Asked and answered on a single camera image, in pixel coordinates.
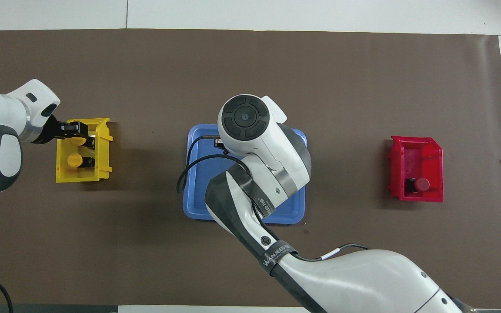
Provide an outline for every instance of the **yellow bin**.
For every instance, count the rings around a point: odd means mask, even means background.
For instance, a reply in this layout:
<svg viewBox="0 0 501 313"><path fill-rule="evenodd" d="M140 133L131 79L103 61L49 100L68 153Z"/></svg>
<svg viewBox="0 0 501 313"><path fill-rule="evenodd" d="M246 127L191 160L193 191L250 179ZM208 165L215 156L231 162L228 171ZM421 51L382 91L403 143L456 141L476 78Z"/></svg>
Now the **yellow bin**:
<svg viewBox="0 0 501 313"><path fill-rule="evenodd" d="M88 126L88 135L95 137L95 148L82 147L74 142L78 138L57 139L57 160L55 166L56 183L73 182L97 182L101 179L109 178L113 169L109 166L110 160L110 130L107 128L107 122L110 119L103 117L100 119L74 119L71 122L82 122ZM78 168L70 166L67 159L71 155L81 155L82 157L94 158L93 168Z"/></svg>

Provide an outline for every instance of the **yellow button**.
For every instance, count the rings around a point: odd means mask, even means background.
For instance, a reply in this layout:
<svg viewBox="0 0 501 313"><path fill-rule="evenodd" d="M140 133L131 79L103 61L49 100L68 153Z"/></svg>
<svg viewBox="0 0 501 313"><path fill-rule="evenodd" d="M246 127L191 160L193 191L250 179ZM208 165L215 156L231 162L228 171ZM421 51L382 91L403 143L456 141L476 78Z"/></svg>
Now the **yellow button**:
<svg viewBox="0 0 501 313"><path fill-rule="evenodd" d="M81 146L81 145L84 145L86 143L86 138L83 138L83 137L72 137L71 138L71 143L73 145Z"/></svg>
<svg viewBox="0 0 501 313"><path fill-rule="evenodd" d="M71 167L77 168L82 164L82 155L78 153L70 154L67 157L67 164Z"/></svg>

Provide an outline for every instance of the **blue plastic tray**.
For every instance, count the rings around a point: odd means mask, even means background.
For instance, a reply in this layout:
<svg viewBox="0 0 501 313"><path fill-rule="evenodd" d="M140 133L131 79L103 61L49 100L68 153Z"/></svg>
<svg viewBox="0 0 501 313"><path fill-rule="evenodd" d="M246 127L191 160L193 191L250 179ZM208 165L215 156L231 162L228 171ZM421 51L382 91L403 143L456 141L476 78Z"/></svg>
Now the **blue plastic tray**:
<svg viewBox="0 0 501 313"><path fill-rule="evenodd" d="M306 146L307 138L304 133L298 129L293 131L303 140ZM194 139L203 135L219 135L217 125L214 123L200 123L191 128L187 140L187 152ZM213 139L201 139L194 145L190 161L193 162L205 155L221 153L223 153L222 150L214 147ZM208 182L233 166L233 164L235 162L228 159L213 158L202 161L189 170L187 186L183 193L183 211L189 218L213 220L206 209L206 204L204 204L204 195L206 194ZM264 219L264 222L273 224L296 224L300 222L304 216L304 192L305 187L278 206L272 215Z"/></svg>

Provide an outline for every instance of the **velcro strap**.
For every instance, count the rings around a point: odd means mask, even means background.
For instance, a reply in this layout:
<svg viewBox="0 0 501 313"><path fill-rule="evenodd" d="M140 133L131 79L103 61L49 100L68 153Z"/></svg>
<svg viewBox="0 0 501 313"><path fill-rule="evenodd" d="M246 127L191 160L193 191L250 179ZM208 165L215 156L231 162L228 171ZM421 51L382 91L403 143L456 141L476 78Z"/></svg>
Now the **velcro strap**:
<svg viewBox="0 0 501 313"><path fill-rule="evenodd" d="M260 266L271 276L272 269L287 253L296 252L292 246L283 240L277 240L264 252Z"/></svg>
<svg viewBox="0 0 501 313"><path fill-rule="evenodd" d="M262 188L258 186L254 180L245 172L240 166L232 166L228 170L229 174L235 182L241 187L241 190L250 198L255 204L264 218L270 216L276 210L270 198L266 196Z"/></svg>

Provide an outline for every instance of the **brown table surface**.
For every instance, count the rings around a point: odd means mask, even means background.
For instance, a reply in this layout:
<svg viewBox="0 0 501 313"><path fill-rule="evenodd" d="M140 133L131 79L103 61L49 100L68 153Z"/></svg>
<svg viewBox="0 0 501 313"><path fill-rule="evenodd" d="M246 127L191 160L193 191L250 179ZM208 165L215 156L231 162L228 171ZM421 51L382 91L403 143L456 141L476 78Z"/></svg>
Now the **brown table surface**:
<svg viewBox="0 0 501 313"><path fill-rule="evenodd" d="M114 171L56 184L55 143L24 147L0 194L0 282L16 303L298 305L175 193L189 129L254 93L282 107L312 155L306 214L273 226L281 238L305 257L348 242L396 251L447 293L501 307L496 36L0 31L0 93L32 78L61 98L58 119L111 118ZM443 147L443 203L390 196L391 135Z"/></svg>

